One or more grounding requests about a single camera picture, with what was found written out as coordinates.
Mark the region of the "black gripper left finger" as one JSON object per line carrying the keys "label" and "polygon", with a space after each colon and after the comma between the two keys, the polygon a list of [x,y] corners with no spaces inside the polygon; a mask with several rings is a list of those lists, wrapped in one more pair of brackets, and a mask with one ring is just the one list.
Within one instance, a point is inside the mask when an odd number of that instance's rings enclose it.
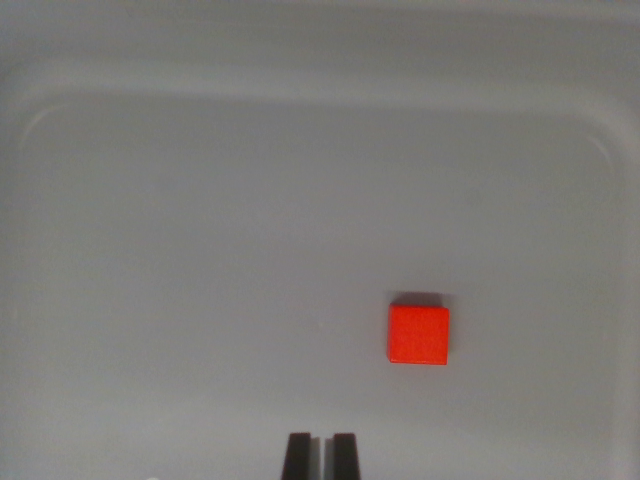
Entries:
{"label": "black gripper left finger", "polygon": [[321,477],[320,439],[310,432],[291,433],[288,438],[282,480],[318,480]]}

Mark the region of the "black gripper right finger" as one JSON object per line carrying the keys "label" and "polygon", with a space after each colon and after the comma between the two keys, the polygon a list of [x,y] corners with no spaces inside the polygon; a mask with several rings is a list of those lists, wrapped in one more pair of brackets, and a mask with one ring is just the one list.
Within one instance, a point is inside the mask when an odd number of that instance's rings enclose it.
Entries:
{"label": "black gripper right finger", "polygon": [[336,433],[325,440],[324,478],[327,480],[361,480],[355,433]]}

